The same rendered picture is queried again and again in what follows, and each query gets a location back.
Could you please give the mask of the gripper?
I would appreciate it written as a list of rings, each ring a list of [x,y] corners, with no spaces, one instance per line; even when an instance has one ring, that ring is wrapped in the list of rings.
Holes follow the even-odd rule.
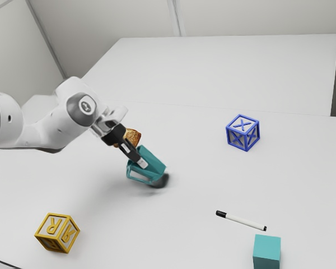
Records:
[[[148,162],[142,158],[136,147],[124,138],[126,128],[122,124],[116,125],[108,134],[102,136],[101,140],[108,146],[119,145],[121,152],[131,161],[138,164],[142,169],[148,167]]]

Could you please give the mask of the brown toasted bread piece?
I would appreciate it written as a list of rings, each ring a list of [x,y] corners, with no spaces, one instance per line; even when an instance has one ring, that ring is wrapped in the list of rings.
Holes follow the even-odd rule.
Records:
[[[125,134],[122,136],[122,140],[127,139],[134,147],[137,147],[141,139],[142,134],[135,129],[126,128]]]

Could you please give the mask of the white marker with black cap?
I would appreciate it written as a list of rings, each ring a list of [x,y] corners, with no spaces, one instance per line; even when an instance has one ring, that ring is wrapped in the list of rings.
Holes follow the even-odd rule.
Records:
[[[231,221],[249,226],[249,227],[254,228],[254,229],[258,229],[258,230],[261,230],[261,231],[266,231],[267,230],[267,227],[263,224],[259,224],[257,222],[253,222],[253,221],[250,221],[250,220],[247,220],[247,219],[244,219],[244,218],[232,215],[232,214],[228,214],[228,213],[223,212],[223,211],[217,210],[216,215],[219,216],[219,217],[222,217],[224,219],[228,219],[228,220],[231,220]]]

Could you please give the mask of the teal solid block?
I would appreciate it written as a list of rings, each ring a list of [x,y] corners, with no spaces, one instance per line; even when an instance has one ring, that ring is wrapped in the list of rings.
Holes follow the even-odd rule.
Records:
[[[280,269],[281,238],[255,235],[253,248],[254,269]]]

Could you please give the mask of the yellow letter frame cube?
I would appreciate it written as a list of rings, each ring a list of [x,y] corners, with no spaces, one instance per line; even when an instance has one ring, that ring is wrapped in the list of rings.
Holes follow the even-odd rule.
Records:
[[[34,237],[46,250],[68,254],[79,233],[71,216],[47,213]]]

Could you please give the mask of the blue letter frame cube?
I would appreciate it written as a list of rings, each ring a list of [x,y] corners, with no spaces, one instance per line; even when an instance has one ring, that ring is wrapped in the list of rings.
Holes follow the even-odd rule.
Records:
[[[227,143],[248,152],[260,139],[258,120],[238,114],[226,127]]]

